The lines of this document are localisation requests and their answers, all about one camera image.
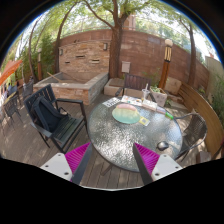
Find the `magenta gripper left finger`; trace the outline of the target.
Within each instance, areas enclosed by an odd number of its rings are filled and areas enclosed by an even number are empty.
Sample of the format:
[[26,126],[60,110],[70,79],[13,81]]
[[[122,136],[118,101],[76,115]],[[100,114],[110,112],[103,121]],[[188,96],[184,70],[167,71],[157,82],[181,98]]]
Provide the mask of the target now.
[[79,185],[92,154],[92,144],[86,143],[70,152],[57,153],[41,169]]

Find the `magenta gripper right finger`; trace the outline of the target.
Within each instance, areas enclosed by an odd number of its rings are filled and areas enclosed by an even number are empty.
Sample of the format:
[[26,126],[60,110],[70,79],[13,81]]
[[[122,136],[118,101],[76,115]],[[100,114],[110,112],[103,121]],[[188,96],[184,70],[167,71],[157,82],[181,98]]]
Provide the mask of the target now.
[[138,143],[133,144],[133,154],[145,185],[182,169],[169,155],[159,155]]

